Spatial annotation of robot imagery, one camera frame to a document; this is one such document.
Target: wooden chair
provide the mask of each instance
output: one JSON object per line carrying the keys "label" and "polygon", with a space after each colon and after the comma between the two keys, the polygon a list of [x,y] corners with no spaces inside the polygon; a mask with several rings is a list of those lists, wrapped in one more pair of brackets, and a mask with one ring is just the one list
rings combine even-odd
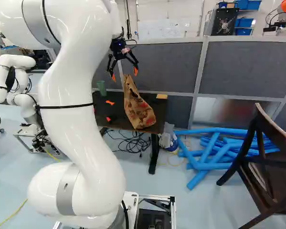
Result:
{"label": "wooden chair", "polygon": [[[231,167],[217,181],[223,185],[239,173],[261,214],[240,229],[248,229],[273,214],[286,214],[286,132],[264,112],[260,104],[250,122],[240,152]],[[259,155],[246,157],[256,133]],[[280,152],[265,154],[263,133]]]}

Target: white robot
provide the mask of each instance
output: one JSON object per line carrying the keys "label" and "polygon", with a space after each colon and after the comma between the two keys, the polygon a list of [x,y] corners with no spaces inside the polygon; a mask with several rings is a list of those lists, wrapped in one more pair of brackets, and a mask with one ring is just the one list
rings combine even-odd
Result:
{"label": "white robot", "polygon": [[[35,64],[35,60],[28,56],[8,54],[0,56],[0,103],[6,99],[10,105],[21,106],[22,117],[28,123],[35,124],[39,127],[35,111],[37,102],[31,95],[27,94],[29,77],[26,70],[34,67]],[[9,91],[6,81],[11,67],[14,67],[15,80]]]}
{"label": "white robot", "polygon": [[38,103],[50,139],[72,162],[42,168],[28,200],[67,225],[134,226],[135,213],[125,223],[121,203],[138,195],[125,192],[121,165],[98,131],[91,87],[121,28],[115,0],[0,0],[0,29],[10,41],[27,49],[61,46],[38,85]]}

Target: paper bag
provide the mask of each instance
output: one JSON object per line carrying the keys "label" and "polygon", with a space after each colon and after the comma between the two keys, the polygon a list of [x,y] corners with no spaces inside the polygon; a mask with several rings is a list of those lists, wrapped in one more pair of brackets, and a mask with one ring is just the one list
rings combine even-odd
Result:
{"label": "paper bag", "polygon": [[153,109],[139,95],[131,75],[124,75],[124,109],[135,129],[142,129],[156,123]]}

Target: floor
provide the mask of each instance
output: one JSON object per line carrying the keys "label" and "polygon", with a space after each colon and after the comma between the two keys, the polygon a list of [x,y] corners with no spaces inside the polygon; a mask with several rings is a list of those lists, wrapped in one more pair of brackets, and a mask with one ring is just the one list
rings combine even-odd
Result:
{"label": "floor", "polygon": [[[53,159],[47,155],[30,154],[12,136],[22,122],[18,107],[0,105],[0,115],[1,127],[6,130],[5,134],[0,134],[1,223],[26,199],[26,189],[33,175],[43,166],[53,163]],[[108,136],[104,138],[112,150],[117,149],[117,141]],[[199,149],[199,142],[192,139],[191,147],[193,150]],[[259,214],[238,175],[234,175],[225,186],[218,187],[215,183],[223,172],[212,171],[193,191],[189,191],[186,184],[194,171],[187,171],[186,163],[177,167],[169,165],[182,162],[176,156],[161,150],[153,176],[148,174],[150,148],[142,158],[138,154],[122,152],[116,152],[116,156],[127,178],[127,191],[176,197],[178,229],[236,229]],[[53,221],[39,215],[27,203],[17,216],[1,228],[51,229],[53,225]],[[254,228],[286,229],[286,217],[272,216]]]}

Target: black desk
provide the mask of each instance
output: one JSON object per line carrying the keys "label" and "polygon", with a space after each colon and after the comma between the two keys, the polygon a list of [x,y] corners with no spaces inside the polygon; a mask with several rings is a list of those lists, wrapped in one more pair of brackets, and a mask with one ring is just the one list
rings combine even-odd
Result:
{"label": "black desk", "polygon": [[[157,99],[157,94],[141,93],[140,95],[152,107],[157,119],[157,122],[154,125],[137,130],[139,132],[151,133],[152,156],[148,171],[150,174],[155,174],[159,155],[158,134],[163,133],[167,99]],[[107,100],[114,102],[115,104],[107,104]],[[107,92],[106,97],[102,97],[99,91],[93,92],[93,103],[95,107],[95,118],[98,126],[136,131],[125,113],[123,92]],[[110,117],[112,122],[109,123],[106,117]]]}

